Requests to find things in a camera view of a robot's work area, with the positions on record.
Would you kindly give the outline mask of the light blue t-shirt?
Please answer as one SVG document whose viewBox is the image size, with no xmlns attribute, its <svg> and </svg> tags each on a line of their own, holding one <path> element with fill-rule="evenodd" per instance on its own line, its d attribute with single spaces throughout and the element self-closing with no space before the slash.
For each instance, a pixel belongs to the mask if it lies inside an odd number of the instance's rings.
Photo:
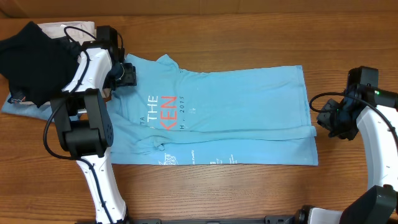
<svg viewBox="0 0 398 224">
<path fill-rule="evenodd" d="M 115 164 L 318 164 L 300 65 L 200 73 L 128 55 L 137 85 L 113 92 Z"/>
</svg>

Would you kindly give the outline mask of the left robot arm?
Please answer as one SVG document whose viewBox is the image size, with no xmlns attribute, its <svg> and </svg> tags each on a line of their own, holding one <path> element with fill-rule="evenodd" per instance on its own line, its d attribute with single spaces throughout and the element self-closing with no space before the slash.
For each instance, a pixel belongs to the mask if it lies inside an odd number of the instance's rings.
<svg viewBox="0 0 398 224">
<path fill-rule="evenodd" d="M 136 69 L 125 61 L 123 38 L 110 26 L 99 26 L 80 48 L 75 76 L 50 101 L 49 121 L 55 123 L 60 145 L 69 156 L 51 149 L 48 153 L 79 165 L 95 205 L 95 223 L 130 223 L 110 161 L 114 129 L 104 99 L 107 91 L 135 86 Z"/>
</svg>

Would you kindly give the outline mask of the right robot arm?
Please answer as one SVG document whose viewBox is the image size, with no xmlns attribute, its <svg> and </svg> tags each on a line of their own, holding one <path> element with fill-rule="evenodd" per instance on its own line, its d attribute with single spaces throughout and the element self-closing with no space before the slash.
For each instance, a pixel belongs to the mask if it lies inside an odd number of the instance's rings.
<svg viewBox="0 0 398 224">
<path fill-rule="evenodd" d="M 379 71 L 361 66 L 348 72 L 342 100 L 329 99 L 317 123 L 329 137 L 360 134 L 368 168 L 368 190 L 342 212 L 303 206 L 289 223 L 395 223 L 397 212 L 397 93 L 378 87 Z"/>
</svg>

